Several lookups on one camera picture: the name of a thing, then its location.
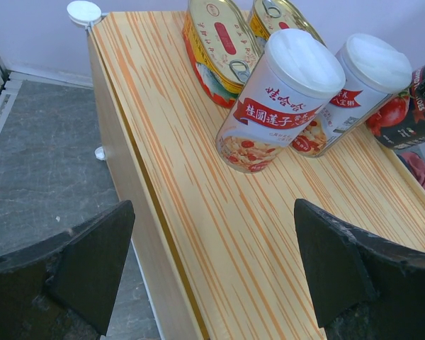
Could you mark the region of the oval fish can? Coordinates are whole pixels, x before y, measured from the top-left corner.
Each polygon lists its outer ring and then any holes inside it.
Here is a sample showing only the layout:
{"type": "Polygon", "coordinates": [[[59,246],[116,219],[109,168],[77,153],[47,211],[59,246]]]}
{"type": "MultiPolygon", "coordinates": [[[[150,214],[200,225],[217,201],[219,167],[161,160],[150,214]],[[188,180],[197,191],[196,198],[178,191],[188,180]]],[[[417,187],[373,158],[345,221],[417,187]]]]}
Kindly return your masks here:
{"type": "Polygon", "coordinates": [[[301,12],[286,0],[254,0],[247,23],[261,50],[274,32],[288,28],[306,31],[326,45],[301,12]]]}
{"type": "Polygon", "coordinates": [[[212,101],[234,105],[261,48],[233,1],[190,0],[183,40],[195,75],[212,101]]]}

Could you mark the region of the white-lid cylindrical can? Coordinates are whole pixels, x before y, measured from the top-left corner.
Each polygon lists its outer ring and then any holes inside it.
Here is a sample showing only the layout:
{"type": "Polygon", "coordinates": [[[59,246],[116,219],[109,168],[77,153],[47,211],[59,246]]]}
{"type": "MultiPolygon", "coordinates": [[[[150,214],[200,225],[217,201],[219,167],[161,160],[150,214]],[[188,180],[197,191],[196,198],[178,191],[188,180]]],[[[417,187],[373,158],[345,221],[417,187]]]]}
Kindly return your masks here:
{"type": "Polygon", "coordinates": [[[337,58],[310,33],[294,28],[275,32],[217,133],[220,158],[243,173],[262,171],[345,81],[337,58]]]}

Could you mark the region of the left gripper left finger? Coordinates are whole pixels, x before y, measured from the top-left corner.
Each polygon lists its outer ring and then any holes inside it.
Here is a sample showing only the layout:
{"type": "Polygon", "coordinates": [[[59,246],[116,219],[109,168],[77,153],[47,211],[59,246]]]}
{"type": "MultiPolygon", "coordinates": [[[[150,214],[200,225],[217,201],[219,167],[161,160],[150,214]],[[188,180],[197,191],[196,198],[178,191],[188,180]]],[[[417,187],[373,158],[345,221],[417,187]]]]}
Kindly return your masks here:
{"type": "Polygon", "coordinates": [[[0,256],[0,339],[106,335],[135,222],[122,201],[90,220],[0,256]]]}

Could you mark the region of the oval fish can front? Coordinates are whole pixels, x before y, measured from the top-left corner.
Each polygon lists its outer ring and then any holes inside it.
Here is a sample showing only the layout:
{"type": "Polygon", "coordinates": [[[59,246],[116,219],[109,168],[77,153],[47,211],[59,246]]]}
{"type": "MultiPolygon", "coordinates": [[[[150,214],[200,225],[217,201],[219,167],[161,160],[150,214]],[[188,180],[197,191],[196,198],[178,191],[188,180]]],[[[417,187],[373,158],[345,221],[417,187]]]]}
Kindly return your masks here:
{"type": "Polygon", "coordinates": [[[183,40],[195,75],[212,101],[234,105],[261,48],[233,1],[190,0],[183,40]]]}

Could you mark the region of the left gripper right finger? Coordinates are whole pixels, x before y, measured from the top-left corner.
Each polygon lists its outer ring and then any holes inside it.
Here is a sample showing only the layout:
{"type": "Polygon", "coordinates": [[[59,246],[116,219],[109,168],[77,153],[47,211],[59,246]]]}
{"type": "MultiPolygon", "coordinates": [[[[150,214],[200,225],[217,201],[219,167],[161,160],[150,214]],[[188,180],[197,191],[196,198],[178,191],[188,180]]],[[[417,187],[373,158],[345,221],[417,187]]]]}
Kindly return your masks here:
{"type": "Polygon", "coordinates": [[[305,199],[295,231],[317,324],[328,339],[425,339],[425,253],[305,199]]]}

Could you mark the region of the dark blue round can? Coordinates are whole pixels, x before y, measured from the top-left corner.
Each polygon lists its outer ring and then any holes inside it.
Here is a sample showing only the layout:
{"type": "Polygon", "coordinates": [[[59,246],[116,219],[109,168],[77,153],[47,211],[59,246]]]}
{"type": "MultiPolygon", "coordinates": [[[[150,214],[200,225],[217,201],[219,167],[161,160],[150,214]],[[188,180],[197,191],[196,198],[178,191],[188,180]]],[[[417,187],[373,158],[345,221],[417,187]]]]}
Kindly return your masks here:
{"type": "Polygon", "coordinates": [[[424,143],[425,65],[413,72],[410,86],[371,115],[365,125],[389,149],[424,143]]]}

